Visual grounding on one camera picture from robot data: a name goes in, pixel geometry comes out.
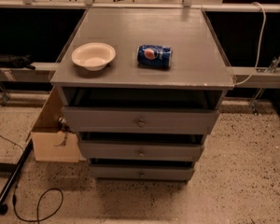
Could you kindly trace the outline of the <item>grey drawer cabinet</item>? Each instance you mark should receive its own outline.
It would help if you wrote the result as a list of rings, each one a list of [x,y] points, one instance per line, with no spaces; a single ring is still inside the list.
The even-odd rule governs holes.
[[[90,42],[102,42],[116,51],[115,59],[101,71],[91,72],[73,63],[65,54],[51,82],[58,90],[63,107],[110,107],[140,109],[187,109],[218,111],[226,92],[232,89],[230,76],[206,26],[196,32],[191,24],[179,21],[179,32],[165,23],[171,18],[140,22],[131,11],[117,17],[108,11],[90,12],[69,45],[74,51]],[[169,68],[152,68],[137,61],[141,45],[172,48]],[[175,143],[204,145],[208,134],[98,133],[78,132],[81,141],[123,143]],[[90,165],[192,167],[196,161],[145,161],[86,158]]]

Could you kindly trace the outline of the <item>grey top drawer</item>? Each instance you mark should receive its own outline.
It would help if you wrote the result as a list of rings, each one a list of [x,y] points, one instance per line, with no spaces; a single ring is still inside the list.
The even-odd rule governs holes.
[[[63,115],[76,133],[209,134],[217,121],[218,112],[65,106]]]

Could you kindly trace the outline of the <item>grey drawer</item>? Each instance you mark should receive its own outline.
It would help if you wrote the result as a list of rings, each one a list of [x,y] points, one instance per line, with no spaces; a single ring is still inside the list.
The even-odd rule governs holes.
[[[145,161],[196,161],[204,145],[175,143],[123,143],[81,141],[81,154],[85,158]]]
[[[126,165],[92,165],[91,175],[97,178],[188,181],[192,167],[157,167]]]
[[[218,112],[65,106],[63,115],[76,133],[209,134],[217,121]]]

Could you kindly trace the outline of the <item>grey middle drawer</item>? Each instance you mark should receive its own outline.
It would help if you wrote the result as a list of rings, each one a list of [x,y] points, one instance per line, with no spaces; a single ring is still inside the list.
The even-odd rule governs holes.
[[[81,154],[85,158],[145,161],[196,161],[204,145],[175,143],[123,143],[81,141]]]

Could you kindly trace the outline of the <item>grey bottom drawer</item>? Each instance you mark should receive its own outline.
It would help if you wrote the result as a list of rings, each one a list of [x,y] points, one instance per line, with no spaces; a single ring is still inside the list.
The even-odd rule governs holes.
[[[97,178],[188,181],[192,167],[157,167],[126,165],[92,165],[91,175]]]

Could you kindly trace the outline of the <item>blue pepsi can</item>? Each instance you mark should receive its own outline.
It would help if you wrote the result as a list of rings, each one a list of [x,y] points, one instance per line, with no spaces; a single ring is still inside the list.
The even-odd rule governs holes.
[[[137,61],[152,68],[169,68],[172,48],[159,45],[141,45],[137,49]]]

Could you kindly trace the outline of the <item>white paper bowl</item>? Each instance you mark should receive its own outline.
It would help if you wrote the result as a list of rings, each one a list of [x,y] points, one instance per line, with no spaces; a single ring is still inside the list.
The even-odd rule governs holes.
[[[72,61],[89,71],[104,69],[116,57],[116,51],[105,43],[88,43],[76,48],[71,55]]]

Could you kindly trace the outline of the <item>cardboard box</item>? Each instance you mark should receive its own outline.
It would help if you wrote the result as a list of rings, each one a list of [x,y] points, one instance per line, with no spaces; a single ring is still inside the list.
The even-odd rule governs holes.
[[[37,161],[76,163],[83,160],[77,136],[66,127],[62,108],[62,99],[53,88],[31,130]]]

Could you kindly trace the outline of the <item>black metal bar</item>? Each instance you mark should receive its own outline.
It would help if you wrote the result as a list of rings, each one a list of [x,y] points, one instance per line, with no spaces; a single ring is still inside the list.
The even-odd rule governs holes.
[[[5,203],[6,197],[8,196],[11,188],[13,187],[17,178],[19,177],[21,168],[25,164],[32,150],[33,150],[33,141],[30,140],[16,164],[0,162],[0,173],[9,173],[8,180],[0,192],[0,215],[1,216],[7,213],[8,206]]]

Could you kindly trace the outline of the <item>metal guard rail frame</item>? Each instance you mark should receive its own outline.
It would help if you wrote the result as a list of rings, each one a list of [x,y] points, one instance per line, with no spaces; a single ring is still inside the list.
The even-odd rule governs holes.
[[[200,26],[206,26],[210,33],[214,32],[212,24],[207,17],[208,13],[218,13],[226,15],[228,13],[235,17],[240,15],[251,15],[255,18],[260,17],[260,24],[271,22],[271,17],[280,17],[279,5],[267,5],[254,2],[248,4],[207,4],[205,0],[146,0],[145,2],[111,3],[106,0],[76,0],[76,2],[67,2],[65,0],[0,0],[0,9],[17,9],[20,14],[24,10],[35,13],[42,9],[44,11],[52,10],[54,12],[82,11],[84,15],[90,12],[100,12],[106,10],[109,14],[117,17],[118,14],[131,11],[140,22],[132,28],[134,32],[139,31],[148,19],[160,18],[166,16],[171,18],[165,24],[170,26],[173,31],[179,32],[181,26],[179,21],[185,24],[191,24],[190,30],[196,32]],[[258,88],[280,89],[280,56],[273,60],[268,67],[236,66],[228,60],[222,46],[215,44],[217,52],[221,55],[224,62],[223,71],[230,76],[230,85],[240,88]]]

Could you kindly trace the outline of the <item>black cloth on rail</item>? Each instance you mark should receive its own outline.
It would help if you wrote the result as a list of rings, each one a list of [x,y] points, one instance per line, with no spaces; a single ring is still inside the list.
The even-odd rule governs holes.
[[[0,54],[0,67],[4,68],[28,68],[35,70],[29,56],[16,56],[10,54]]]

